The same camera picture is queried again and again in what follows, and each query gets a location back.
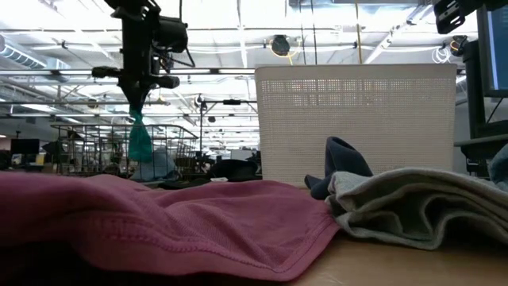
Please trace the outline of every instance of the gray towel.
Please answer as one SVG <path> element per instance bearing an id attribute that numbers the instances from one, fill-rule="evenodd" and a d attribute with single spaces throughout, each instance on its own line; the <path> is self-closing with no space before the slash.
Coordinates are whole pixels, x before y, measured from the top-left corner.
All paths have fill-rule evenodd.
<path id="1" fill-rule="evenodd" d="M 337 172 L 329 192 L 336 221 L 356 238 L 436 249 L 457 221 L 508 245 L 508 192 L 485 180 L 423 168 Z"/>

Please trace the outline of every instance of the wooden table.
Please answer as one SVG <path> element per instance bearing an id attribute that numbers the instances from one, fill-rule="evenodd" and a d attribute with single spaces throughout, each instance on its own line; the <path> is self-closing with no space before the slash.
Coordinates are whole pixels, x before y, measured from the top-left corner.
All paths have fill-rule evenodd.
<path id="1" fill-rule="evenodd" d="M 298 279 L 288 283 L 208 276 L 208 285 L 251 286 L 508 286 L 508 247 L 453 246 L 436 251 L 339 234 Z"/>

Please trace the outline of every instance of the metal rack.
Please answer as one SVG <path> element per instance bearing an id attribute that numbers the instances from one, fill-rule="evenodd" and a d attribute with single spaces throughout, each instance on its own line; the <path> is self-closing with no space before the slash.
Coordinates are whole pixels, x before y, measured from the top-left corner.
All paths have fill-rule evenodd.
<path id="1" fill-rule="evenodd" d="M 136 127 L 134 125 L 58 124 L 52 127 L 59 133 L 61 148 L 53 161 L 61 175 L 107 173 L 132 178 L 139 173 L 141 178 L 181 178 L 194 173 L 197 167 L 195 148 L 198 137 L 182 126 L 144 126 L 152 140 L 152 161 L 144 163 L 127 156 L 131 143 L 129 134 Z"/>
<path id="2" fill-rule="evenodd" d="M 211 103 L 207 110 L 204 110 L 204 106 L 207 103 Z M 202 100 L 199 103 L 199 152 L 203 152 L 203 118 L 217 105 L 223 104 L 225 106 L 239 106 L 240 104 L 249 105 L 256 113 L 257 109 L 251 105 L 251 103 L 256 103 L 256 100 L 239 100 L 239 99 L 225 99 L 225 100 Z"/>

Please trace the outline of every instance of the white laundry basket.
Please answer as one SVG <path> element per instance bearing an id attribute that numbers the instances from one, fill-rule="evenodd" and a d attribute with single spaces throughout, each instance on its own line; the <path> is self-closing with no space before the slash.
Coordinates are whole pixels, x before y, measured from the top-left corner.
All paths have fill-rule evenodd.
<path id="1" fill-rule="evenodd" d="M 452 169 L 456 65 L 258 68 L 256 92 L 266 180 L 323 177 L 330 136 L 358 149 L 374 173 Z"/>

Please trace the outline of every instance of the dark blue cloth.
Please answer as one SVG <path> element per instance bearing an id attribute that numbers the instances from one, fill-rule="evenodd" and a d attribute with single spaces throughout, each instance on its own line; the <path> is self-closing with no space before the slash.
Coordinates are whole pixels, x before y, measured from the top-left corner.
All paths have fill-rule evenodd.
<path id="1" fill-rule="evenodd" d="M 505 145 L 489 165 L 491 181 L 504 191 L 508 191 L 508 145 Z"/>
<path id="2" fill-rule="evenodd" d="M 307 175 L 305 184 L 315 199 L 326 199 L 330 194 L 328 185 L 332 174 L 337 171 L 351 172 L 360 176 L 372 176 L 372 171 L 360 152 L 337 137 L 326 139 L 325 178 L 323 180 Z"/>

